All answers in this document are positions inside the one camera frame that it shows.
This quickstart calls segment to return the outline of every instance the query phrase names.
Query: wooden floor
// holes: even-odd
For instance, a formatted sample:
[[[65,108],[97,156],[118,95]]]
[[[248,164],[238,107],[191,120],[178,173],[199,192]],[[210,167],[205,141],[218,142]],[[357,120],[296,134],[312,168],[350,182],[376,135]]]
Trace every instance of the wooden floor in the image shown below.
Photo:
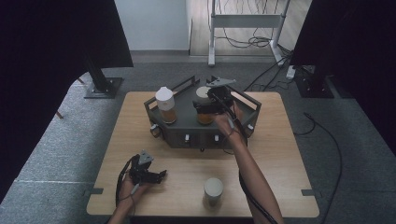
[[[217,14],[276,14],[279,15],[285,7],[286,0],[219,0],[216,7]],[[291,0],[287,18],[285,20],[279,44],[286,49],[294,49],[298,35],[304,23],[306,13],[312,0]],[[200,56],[208,54],[209,45],[209,18],[211,0],[191,1],[192,29],[191,29],[191,55]],[[228,36],[238,41],[248,42],[253,36],[271,38],[273,29],[256,28],[217,28],[216,55],[272,55],[269,47],[236,48],[227,39],[219,38]],[[247,44],[236,44],[244,47]]]

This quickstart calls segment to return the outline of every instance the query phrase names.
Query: white metal stand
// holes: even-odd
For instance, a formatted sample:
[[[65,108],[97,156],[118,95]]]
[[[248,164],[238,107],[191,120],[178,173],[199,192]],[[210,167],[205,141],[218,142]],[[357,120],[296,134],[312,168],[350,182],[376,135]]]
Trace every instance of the white metal stand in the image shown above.
[[[216,1],[217,0],[212,0],[212,14],[210,20],[212,29],[210,31],[208,55],[209,66],[215,66],[215,28],[277,28],[274,39],[270,42],[270,46],[276,61],[279,62],[278,65],[284,63],[284,60],[281,61],[282,51],[277,46],[277,41],[282,32],[290,0],[287,0],[285,8],[280,15],[217,15]]]

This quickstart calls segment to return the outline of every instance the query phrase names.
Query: wooden table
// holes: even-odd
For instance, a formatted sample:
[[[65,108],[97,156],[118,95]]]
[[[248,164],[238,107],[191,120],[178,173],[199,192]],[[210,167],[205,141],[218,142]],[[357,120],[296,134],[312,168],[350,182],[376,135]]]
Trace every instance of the wooden table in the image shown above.
[[[91,215],[111,215],[120,170],[133,155],[145,149],[154,161],[149,170],[167,170],[161,185],[149,189],[138,203],[136,216],[173,217],[251,217],[238,181],[233,155],[221,149],[170,148],[149,131],[143,105],[155,92],[127,93],[111,136],[87,211]],[[280,95],[276,92],[247,92],[262,103],[255,133],[248,147],[266,176],[278,200],[283,217],[317,217],[315,196],[303,196],[311,189],[304,164],[292,133]],[[221,201],[215,207],[205,204],[204,183],[210,177],[224,185]]]

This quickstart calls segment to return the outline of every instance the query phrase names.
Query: human arm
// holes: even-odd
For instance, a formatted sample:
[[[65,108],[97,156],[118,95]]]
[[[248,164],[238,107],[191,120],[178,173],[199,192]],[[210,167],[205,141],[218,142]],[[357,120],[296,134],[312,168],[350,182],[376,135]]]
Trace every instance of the human arm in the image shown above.
[[[235,114],[238,118],[241,118],[241,112],[237,106],[235,107]],[[253,198],[276,220],[277,223],[284,223],[275,195],[257,162],[255,162],[254,158],[248,151],[248,147],[245,144],[240,131],[236,127],[232,128],[230,126],[229,117],[226,113],[216,115],[214,119],[218,124],[220,131],[225,136],[228,136],[228,141],[233,148],[233,154],[235,155],[239,172],[244,179],[248,191],[251,193]],[[249,200],[247,201],[256,224],[270,223]]]
[[[150,187],[150,184],[140,185],[134,195],[131,195],[131,191],[134,188],[134,183],[132,182],[131,177],[128,174],[125,175],[122,180],[122,185],[120,189],[120,200],[117,205],[117,208],[114,210],[113,215],[110,220],[107,222],[108,224],[119,224],[122,223],[123,220],[128,216],[131,209],[136,206],[136,203],[141,198],[142,194]]]

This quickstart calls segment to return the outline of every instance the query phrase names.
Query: bottle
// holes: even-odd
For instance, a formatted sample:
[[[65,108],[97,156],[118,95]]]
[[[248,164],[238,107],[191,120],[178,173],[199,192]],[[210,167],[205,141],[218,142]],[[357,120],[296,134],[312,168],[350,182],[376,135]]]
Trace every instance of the bottle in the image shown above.
[[[157,106],[160,109],[163,122],[167,124],[175,122],[177,120],[177,115],[172,91],[166,87],[161,87],[155,93],[155,99],[157,100]]]
[[[207,92],[210,90],[210,87],[200,87],[197,89],[197,91],[195,92],[197,94],[197,101],[198,103],[201,104],[210,104],[210,99],[207,96]],[[200,122],[201,124],[207,125],[213,122],[213,119],[210,115],[208,114],[197,114],[197,120],[198,122]]]

